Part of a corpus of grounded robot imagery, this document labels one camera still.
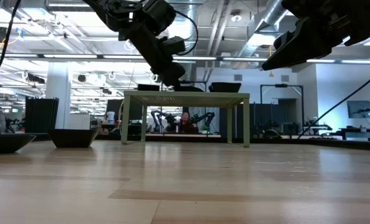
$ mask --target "wooden table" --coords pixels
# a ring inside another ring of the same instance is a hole
[[[232,112],[236,105],[249,105],[249,93],[200,93],[200,92],[161,92],[161,91],[124,91],[123,133],[121,142],[127,144],[129,105],[136,100],[143,105],[142,137],[146,140],[148,106],[187,106],[228,109],[228,127],[232,126]],[[243,106],[244,147],[249,147],[249,106]],[[228,142],[232,143],[232,129],[228,128]]]

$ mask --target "table leg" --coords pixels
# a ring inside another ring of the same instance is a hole
[[[244,147],[249,147],[249,98],[243,99]]]
[[[123,123],[122,123],[123,132],[121,133],[121,144],[127,144],[130,100],[131,100],[131,96],[124,97],[124,111],[123,111]]]
[[[141,141],[146,141],[146,129],[147,129],[147,104],[143,105],[143,117],[142,117],[142,137]]]
[[[228,143],[232,143],[232,111],[233,108],[227,108],[228,110]]]

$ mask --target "floor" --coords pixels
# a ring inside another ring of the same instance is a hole
[[[33,142],[0,155],[0,224],[370,223],[370,151]]]

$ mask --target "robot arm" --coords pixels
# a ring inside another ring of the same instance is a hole
[[[156,38],[175,19],[174,8],[164,0],[141,2],[127,0],[83,0],[97,13],[119,40],[129,39],[167,86],[179,87],[178,79],[185,69],[173,62],[172,55],[185,50],[180,37]]]
[[[210,127],[211,121],[213,120],[214,117],[215,117],[215,113],[212,113],[212,112],[208,112],[208,113],[204,114],[203,116],[198,116],[198,114],[195,114],[190,118],[190,122],[192,124],[197,124],[200,121],[207,118],[207,121],[205,122],[205,125]]]
[[[165,116],[165,119],[167,120],[167,122],[171,125],[171,126],[175,126],[175,117],[172,115],[172,114],[168,114],[168,113],[164,113],[164,112],[161,112],[161,111],[152,111],[151,112],[151,115],[153,117],[153,120],[154,120],[154,123],[156,124],[157,126],[157,120],[155,118],[155,114],[158,113],[157,117],[159,119],[159,123],[160,125],[162,126],[162,123],[161,123],[161,116]]]
[[[297,28],[274,42],[264,70],[325,57],[347,37],[345,46],[370,37],[370,0],[283,0],[282,6],[298,17]]]

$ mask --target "computer screen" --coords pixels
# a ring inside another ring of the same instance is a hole
[[[116,114],[114,115],[114,120],[118,120],[118,111],[121,107],[123,100],[108,100],[108,105],[106,112],[113,111]],[[131,105],[129,105],[129,119],[138,120],[142,119],[142,104],[138,103],[135,100],[131,100]]]
[[[349,118],[370,118],[369,112],[359,112],[360,110],[370,109],[370,101],[347,101]]]

